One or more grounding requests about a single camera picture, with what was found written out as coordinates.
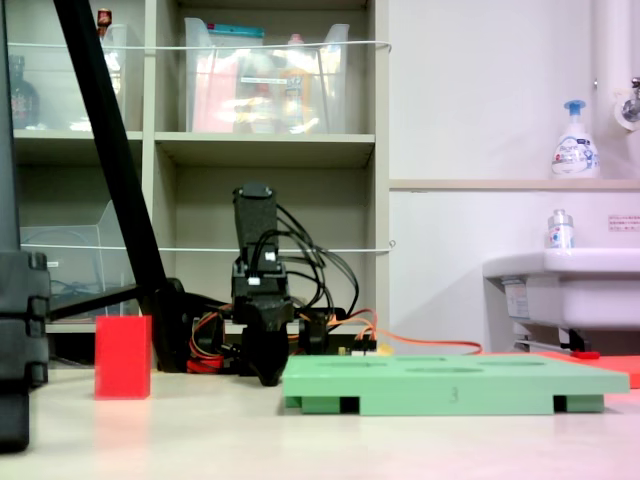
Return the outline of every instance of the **white sink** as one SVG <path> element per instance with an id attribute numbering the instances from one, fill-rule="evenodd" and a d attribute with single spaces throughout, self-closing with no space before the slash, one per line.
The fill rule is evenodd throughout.
<path id="1" fill-rule="evenodd" d="M 640 329 L 640 249 L 547 249 L 490 260 L 520 323 L 575 329 Z"/>

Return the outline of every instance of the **plastic storage box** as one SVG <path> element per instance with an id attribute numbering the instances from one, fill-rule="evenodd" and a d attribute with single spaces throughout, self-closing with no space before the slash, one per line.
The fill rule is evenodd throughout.
<path id="1" fill-rule="evenodd" d="M 20 237 L 23 250 L 43 252 L 47 255 L 53 308 L 71 300 L 80 300 L 111 288 L 134 283 L 129 258 L 123 249 L 124 241 L 118 219 L 111 202 L 97 225 L 22 227 Z M 137 313 L 136 302 L 130 301 L 88 312 L 76 320 L 94 320 L 97 315 Z"/>
<path id="2" fill-rule="evenodd" d="M 140 46 L 127 25 L 112 25 L 103 40 L 103 50 L 116 97 L 127 130 L 142 129 L 142 50 L 118 47 Z M 66 49 L 10 46 L 13 58 L 22 57 L 24 82 L 37 96 L 37 112 L 21 128 L 90 131 L 80 88 Z"/>
<path id="3" fill-rule="evenodd" d="M 187 47 L 211 46 L 187 50 L 187 131 L 346 133 L 346 46 L 218 50 L 202 20 L 185 28 Z M 334 25 L 325 43 L 348 31 Z"/>

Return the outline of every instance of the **white tabletop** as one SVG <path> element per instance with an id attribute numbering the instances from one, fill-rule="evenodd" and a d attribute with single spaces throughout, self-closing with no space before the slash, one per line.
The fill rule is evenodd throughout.
<path id="1" fill-rule="evenodd" d="M 640 479 L 640 391 L 604 414 L 283 414 L 255 379 L 153 376 L 152 398 L 93 400 L 93 371 L 51 371 L 33 438 L 2 480 Z"/>

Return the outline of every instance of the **soap dispenser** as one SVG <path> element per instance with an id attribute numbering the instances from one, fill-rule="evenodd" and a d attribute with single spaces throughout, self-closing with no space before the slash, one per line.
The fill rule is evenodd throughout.
<path id="1" fill-rule="evenodd" d="M 582 100 L 564 104 L 564 108 L 569 110 L 569 125 L 556 147 L 551 163 L 552 178 L 600 177 L 598 150 L 580 118 L 580 110 L 585 106 Z"/>

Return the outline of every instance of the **green foam board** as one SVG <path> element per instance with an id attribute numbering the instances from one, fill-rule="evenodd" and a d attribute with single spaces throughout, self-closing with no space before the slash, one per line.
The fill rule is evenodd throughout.
<path id="1" fill-rule="evenodd" d="M 285 407 L 360 415 L 526 415 L 601 412 L 629 376 L 542 356 L 295 356 Z"/>

